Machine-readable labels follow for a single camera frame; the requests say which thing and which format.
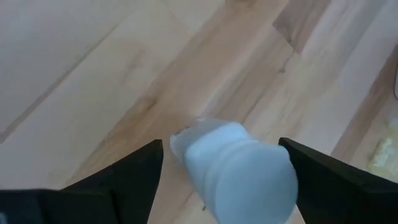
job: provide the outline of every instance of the wooden floor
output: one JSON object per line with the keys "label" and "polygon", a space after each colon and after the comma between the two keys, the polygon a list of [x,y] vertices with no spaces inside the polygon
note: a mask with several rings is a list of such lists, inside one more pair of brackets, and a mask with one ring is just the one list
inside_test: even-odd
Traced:
{"label": "wooden floor", "polygon": [[149,223],[215,223],[168,147],[197,116],[365,169],[398,117],[397,11],[395,0],[137,1],[0,145],[0,187],[60,188],[163,139]]}

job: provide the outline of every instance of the white plastic bottle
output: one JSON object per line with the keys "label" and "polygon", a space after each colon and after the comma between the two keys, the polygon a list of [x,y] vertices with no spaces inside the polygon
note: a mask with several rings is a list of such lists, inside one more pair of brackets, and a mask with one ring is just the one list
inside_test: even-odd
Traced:
{"label": "white plastic bottle", "polygon": [[288,220],[297,177],[284,147],[253,139],[239,123],[207,118],[174,134],[170,145],[218,223]]}

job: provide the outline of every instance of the black object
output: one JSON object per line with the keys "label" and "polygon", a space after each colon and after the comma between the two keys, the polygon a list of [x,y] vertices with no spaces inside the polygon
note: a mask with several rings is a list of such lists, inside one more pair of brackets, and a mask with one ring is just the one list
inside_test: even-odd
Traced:
{"label": "black object", "polygon": [[[279,144],[295,167],[307,224],[398,223],[398,184],[293,140]],[[0,224],[145,224],[162,161],[162,141],[155,140],[63,190],[0,191]]]}
{"label": "black object", "polygon": [[291,139],[279,139],[296,170],[297,206],[307,224],[398,223],[398,184]]}
{"label": "black object", "polygon": [[0,192],[0,224],[147,223],[163,163],[155,140],[63,190]]}

